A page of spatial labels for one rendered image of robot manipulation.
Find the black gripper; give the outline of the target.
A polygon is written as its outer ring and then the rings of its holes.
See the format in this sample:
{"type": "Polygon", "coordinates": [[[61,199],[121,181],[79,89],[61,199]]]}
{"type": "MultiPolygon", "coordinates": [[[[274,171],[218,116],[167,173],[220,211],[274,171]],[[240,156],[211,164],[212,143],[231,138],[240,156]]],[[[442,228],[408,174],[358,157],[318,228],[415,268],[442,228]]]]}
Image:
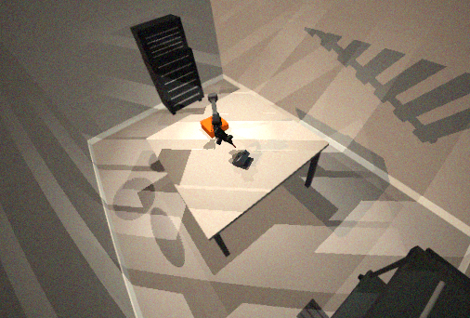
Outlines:
{"type": "Polygon", "coordinates": [[[233,142],[232,142],[233,136],[226,134],[224,130],[222,130],[221,133],[222,133],[221,138],[224,139],[223,141],[228,142],[229,144],[233,145],[233,142]]]}

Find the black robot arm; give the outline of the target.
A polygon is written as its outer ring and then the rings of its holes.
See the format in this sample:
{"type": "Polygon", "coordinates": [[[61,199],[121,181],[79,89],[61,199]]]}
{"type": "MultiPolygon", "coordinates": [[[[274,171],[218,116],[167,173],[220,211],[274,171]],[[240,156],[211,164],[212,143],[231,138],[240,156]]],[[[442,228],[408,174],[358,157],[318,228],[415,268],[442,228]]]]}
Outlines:
{"type": "Polygon", "coordinates": [[[222,120],[221,120],[221,116],[219,115],[219,113],[217,112],[217,108],[216,108],[216,102],[218,100],[218,97],[217,97],[217,94],[216,93],[209,93],[207,95],[208,97],[208,100],[211,102],[212,104],[212,111],[213,111],[213,114],[212,114],[212,127],[215,131],[215,137],[217,137],[217,141],[216,141],[216,144],[218,145],[221,145],[221,142],[222,140],[224,140],[223,138],[221,138],[221,135],[222,135],[222,129],[220,127],[222,127],[222,120]]]}

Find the dark grey square panel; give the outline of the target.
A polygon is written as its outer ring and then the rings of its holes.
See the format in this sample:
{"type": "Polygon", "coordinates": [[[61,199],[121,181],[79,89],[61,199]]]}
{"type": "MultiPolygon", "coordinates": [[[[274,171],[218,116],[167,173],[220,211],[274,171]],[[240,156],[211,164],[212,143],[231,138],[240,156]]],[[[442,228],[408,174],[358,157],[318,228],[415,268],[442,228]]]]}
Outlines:
{"type": "Polygon", "coordinates": [[[246,149],[241,152],[238,152],[232,164],[234,164],[237,167],[246,169],[246,167],[248,166],[249,162],[252,159],[251,157],[248,157],[249,154],[250,153],[246,149]]]}

